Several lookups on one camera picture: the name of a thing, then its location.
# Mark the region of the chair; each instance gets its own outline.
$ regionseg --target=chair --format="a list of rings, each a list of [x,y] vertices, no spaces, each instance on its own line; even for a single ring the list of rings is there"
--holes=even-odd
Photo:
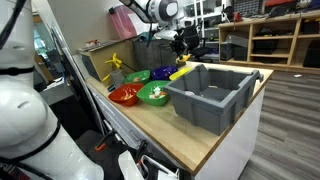
[[[197,60],[200,60],[200,57],[204,56],[205,54],[209,54],[213,51],[213,48],[206,47],[206,39],[199,37],[199,32],[197,32],[197,27],[201,28],[201,25],[199,26],[188,26],[184,28],[183,36],[184,36],[184,42],[187,45],[187,53],[190,53],[193,55]],[[203,46],[199,47],[200,39],[203,41]]]

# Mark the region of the blue bowl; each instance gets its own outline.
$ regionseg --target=blue bowl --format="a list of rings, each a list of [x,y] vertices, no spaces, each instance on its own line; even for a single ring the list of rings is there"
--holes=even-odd
[[[163,66],[151,71],[151,77],[154,80],[169,80],[169,76],[177,71],[178,69],[174,66]]]

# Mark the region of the green bowl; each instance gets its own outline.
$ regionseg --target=green bowl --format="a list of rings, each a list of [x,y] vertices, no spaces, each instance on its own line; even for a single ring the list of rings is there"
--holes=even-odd
[[[153,92],[153,90],[156,87],[159,87],[161,90],[163,90],[163,86],[165,86],[169,82],[170,81],[151,81],[139,90],[137,96],[141,101],[152,106],[163,106],[168,102],[170,98],[169,94],[159,98],[150,98],[149,95]]]
[[[133,83],[133,82],[147,84],[149,81],[150,81],[150,71],[149,70],[131,73],[124,79],[125,84]]]

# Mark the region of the gray storage bin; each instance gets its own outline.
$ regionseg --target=gray storage bin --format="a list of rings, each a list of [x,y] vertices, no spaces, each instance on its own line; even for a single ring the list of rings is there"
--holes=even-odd
[[[257,78],[263,80],[258,70],[248,74],[199,65],[167,84],[164,91],[170,94],[178,115],[221,135],[236,115],[248,107]],[[195,95],[186,95],[185,91]]]
[[[139,70],[154,70],[162,66],[176,66],[176,54],[169,40],[133,41],[133,48]]]

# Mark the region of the white wall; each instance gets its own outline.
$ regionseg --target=white wall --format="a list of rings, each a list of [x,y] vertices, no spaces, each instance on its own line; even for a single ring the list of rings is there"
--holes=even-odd
[[[39,4],[42,4],[41,6],[49,5],[52,10],[52,14],[49,13],[49,16],[54,15],[72,54],[76,54],[77,49],[84,47],[86,41],[99,39],[100,42],[104,42],[119,38],[107,13],[108,7],[119,3],[118,0],[33,1],[40,16],[48,13],[40,13],[42,7],[38,7]]]

